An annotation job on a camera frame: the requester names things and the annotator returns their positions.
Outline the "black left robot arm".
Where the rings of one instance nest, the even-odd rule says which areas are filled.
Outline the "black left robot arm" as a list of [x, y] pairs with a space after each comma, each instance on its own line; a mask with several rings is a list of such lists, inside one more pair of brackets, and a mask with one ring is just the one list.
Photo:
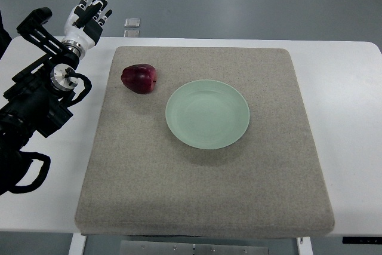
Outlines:
[[91, 81], [76, 72], [84, 50], [73, 40], [60, 42], [44, 28], [52, 16], [49, 8], [33, 10], [17, 27], [18, 33], [45, 52], [16, 74], [1, 108], [1, 193], [28, 193], [47, 177], [51, 159], [25, 152], [34, 132], [48, 137], [72, 117], [69, 107], [90, 92]]

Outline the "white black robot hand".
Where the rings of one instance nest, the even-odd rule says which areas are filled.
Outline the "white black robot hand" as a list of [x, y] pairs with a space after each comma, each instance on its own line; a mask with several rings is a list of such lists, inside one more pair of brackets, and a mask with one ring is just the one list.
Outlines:
[[113, 11], [105, 11], [108, 0], [80, 0], [64, 26], [63, 42], [73, 41], [85, 52], [97, 45], [104, 25]]

